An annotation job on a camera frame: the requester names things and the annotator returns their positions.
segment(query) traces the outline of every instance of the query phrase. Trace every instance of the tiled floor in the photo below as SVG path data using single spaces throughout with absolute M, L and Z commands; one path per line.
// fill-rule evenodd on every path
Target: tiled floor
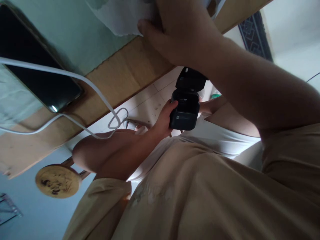
M 237 44 L 244 48 L 240 31 L 238 27 L 233 28 L 225 34 L 226 37 L 233 39 Z M 176 67 L 171 72 L 155 81 L 153 84 L 142 90 L 140 93 L 123 103 L 121 106 L 115 109 L 117 112 L 120 108 L 126 108 L 129 112 L 130 119 L 136 119 L 150 124 L 155 124 L 158 115 L 166 103 L 171 98 L 172 92 L 176 89 L 175 84 L 177 78 L 183 67 Z M 205 85 L 204 101 L 210 99 L 211 93 L 214 87 L 210 81 L 207 81 Z M 124 119 L 126 112 L 122 110 L 119 113 L 119 117 Z M 108 123 L 112 119 L 112 114 L 109 113 L 105 117 L 101 118 L 95 124 L 88 129 L 94 133 L 108 132 Z M 173 136 L 180 134 L 180 131 L 174 130 Z M 76 137 L 66 143 L 66 146 L 71 150 L 73 147 L 84 137 L 89 134 L 86 131 L 81 132 Z

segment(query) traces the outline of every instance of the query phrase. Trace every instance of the white charging cable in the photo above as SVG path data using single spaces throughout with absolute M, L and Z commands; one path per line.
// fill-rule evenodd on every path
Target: white charging cable
M 113 133 L 121 126 L 121 124 L 128 118 L 128 110 L 126 108 L 121 108 L 119 109 L 117 112 L 115 112 L 113 110 L 113 108 L 111 107 L 111 105 L 109 104 L 109 102 L 107 101 L 107 99 L 103 96 L 103 94 L 101 93 L 101 91 L 97 88 L 96 85 L 94 85 L 89 79 L 76 74 L 76 73 L 72 73 L 72 72 L 68 72 L 65 70 L 61 70 L 61 69 L 57 69 L 57 68 L 52 68 L 52 67 L 47 67 L 47 66 L 42 66 L 42 65 L 38 65 L 38 64 L 33 64 L 33 63 L 27 63 L 27 62 L 22 62 L 22 61 L 17 61 L 17 60 L 13 60 L 13 59 L 8 59 L 8 58 L 3 58 L 0 57 L 0 63 L 5 64 L 5 65 L 11 65 L 11 66 L 17 66 L 17 67 L 23 67 L 23 68 L 29 68 L 29 69 L 34 69 L 34 70 L 39 70 L 39 71 L 43 71 L 43 72 L 50 72 L 50 73 L 56 73 L 56 74 L 60 74 L 60 75 L 65 75 L 65 76 L 69 76 L 69 77 L 73 77 L 73 78 L 77 78 L 81 81 L 84 81 L 86 84 L 88 84 L 90 87 L 92 87 L 92 89 L 99 95 L 99 97 L 102 99 L 102 101 L 104 102 L 104 104 L 108 107 L 108 109 L 112 112 L 113 114 L 113 118 L 111 119 L 111 121 L 108 124 L 108 128 L 109 129 L 114 129 L 114 131 L 111 133 L 111 135 L 109 137 L 106 138 L 101 138 L 98 137 L 96 134 L 92 133 L 89 129 L 87 129 L 86 127 L 82 126 L 79 122 L 77 122 L 76 120 L 74 120 L 73 118 L 69 117 L 66 114 L 58 114 L 57 116 L 55 116 L 54 118 L 52 118 L 49 122 L 47 122 L 46 124 L 44 124 L 41 128 L 39 128 L 38 130 L 34 131 L 34 132 L 18 132 L 18 131 L 13 131 L 10 129 L 6 129 L 3 127 L 0 127 L 0 130 L 5 131 L 5 132 L 9 132 L 9 133 L 15 133 L 15 134 L 22 134 L 22 135 L 31 135 L 31 134 L 36 134 L 38 132 L 41 132 L 43 129 L 45 129 L 47 126 L 49 126 L 52 122 L 54 122 L 56 119 L 58 119 L 59 117 L 66 117 L 69 120 L 71 120 L 72 122 L 74 122 L 75 124 L 77 124 L 79 127 L 81 127 L 83 130 L 87 131 L 88 133 L 90 133 L 93 137 L 95 137 L 96 139 L 108 139 L 110 137 L 112 137 Z M 127 112 L 127 116 L 125 117 L 125 119 L 121 122 L 120 118 L 118 117 L 118 113 L 121 110 L 125 110 Z M 113 122 L 113 120 L 116 118 L 118 125 L 115 127 L 111 127 L 111 124 Z

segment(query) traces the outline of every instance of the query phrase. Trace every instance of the round wooden stool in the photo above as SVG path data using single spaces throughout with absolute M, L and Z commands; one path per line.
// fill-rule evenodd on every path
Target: round wooden stool
M 68 198 L 77 193 L 82 183 L 90 173 L 77 173 L 71 166 L 72 157 L 62 164 L 48 165 L 39 170 L 36 175 L 36 184 L 39 190 L 53 198 Z

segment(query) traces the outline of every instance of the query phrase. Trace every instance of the patterned rug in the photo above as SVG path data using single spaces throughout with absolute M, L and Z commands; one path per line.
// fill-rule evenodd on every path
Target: patterned rug
M 273 62 L 261 13 L 256 12 L 238 27 L 247 51 Z

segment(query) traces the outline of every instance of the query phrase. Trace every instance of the phone screen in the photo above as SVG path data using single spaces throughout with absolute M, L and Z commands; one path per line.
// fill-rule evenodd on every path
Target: phone screen
M 6 5 L 0 5 L 0 22 L 1 57 L 62 69 Z M 70 77 L 9 65 L 6 67 L 52 112 L 61 112 L 83 93 Z

